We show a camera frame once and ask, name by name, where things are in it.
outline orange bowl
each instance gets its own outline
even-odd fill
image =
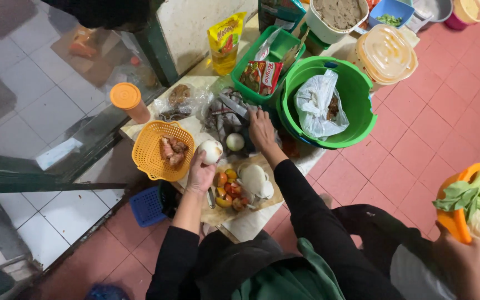
[[[437,199],[444,199],[444,188],[447,188],[451,183],[455,181],[470,181],[473,179],[473,175],[480,170],[480,163],[473,164],[469,168],[465,169],[459,174],[455,174],[446,179],[440,189],[438,190]],[[444,225],[451,235],[453,235],[458,241],[469,244],[471,242],[471,235],[466,225],[466,217],[464,216],[464,209],[456,211],[443,211],[436,210],[438,221]]]
[[[168,161],[162,159],[160,139],[165,134],[188,146],[182,165],[170,167]],[[194,150],[194,138],[178,122],[152,121],[138,135],[131,156],[138,169],[145,172],[150,180],[178,181],[188,172]]]

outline peeled onion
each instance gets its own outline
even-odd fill
[[[240,151],[244,147],[244,137],[240,133],[231,133],[226,140],[227,148],[231,151]]]
[[[221,143],[217,140],[206,140],[202,142],[199,147],[197,147],[197,154],[201,153],[203,150],[206,151],[205,159],[203,160],[204,164],[215,164],[220,159],[221,154],[223,153],[223,147]]]

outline black sleeve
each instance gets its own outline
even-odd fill
[[[178,299],[183,279],[195,265],[199,235],[170,226],[158,253],[146,300]]]
[[[331,267],[346,299],[403,299],[390,281],[357,249],[342,223],[292,161],[279,163],[274,174],[290,209],[290,220],[297,237],[309,240],[316,253]]]

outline blue plastic basket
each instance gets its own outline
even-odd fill
[[[401,25],[396,27],[397,29],[400,29],[410,21],[410,18],[414,13],[414,8],[397,0],[382,0],[381,2],[377,3],[372,11],[370,11],[370,16],[368,17],[368,23],[370,26],[374,27],[378,24],[384,24],[376,18],[384,15],[385,13],[396,18],[402,18]]]
[[[132,196],[129,200],[133,215],[140,227],[148,227],[166,218],[162,213],[161,191],[159,186],[150,187]]]

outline cutting board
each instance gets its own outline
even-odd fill
[[[240,218],[247,214],[251,214],[254,211],[267,208],[269,206],[272,206],[274,204],[277,204],[283,201],[283,195],[281,194],[281,190],[279,189],[279,187],[277,187],[277,184],[275,183],[275,177],[274,177],[273,171],[271,170],[271,167],[268,164],[268,161],[264,158],[262,154],[258,154],[248,159],[243,159],[243,160],[238,160],[232,163],[218,165],[216,172],[224,172],[227,169],[233,169],[236,171],[238,169],[238,166],[240,166],[243,163],[254,163],[263,168],[264,172],[268,174],[269,180],[274,187],[275,192],[273,197],[271,199],[268,199],[265,201],[261,200],[260,202],[258,202],[258,204],[256,205],[257,207],[256,209],[246,208],[241,212],[237,212],[232,207],[221,208],[217,205],[216,205],[216,208],[211,209],[209,207],[208,201],[204,201],[203,206],[201,208],[201,222],[208,223],[211,226],[217,226],[225,221],[230,221],[236,218]],[[216,187],[214,185],[212,186],[212,193],[216,197]]]

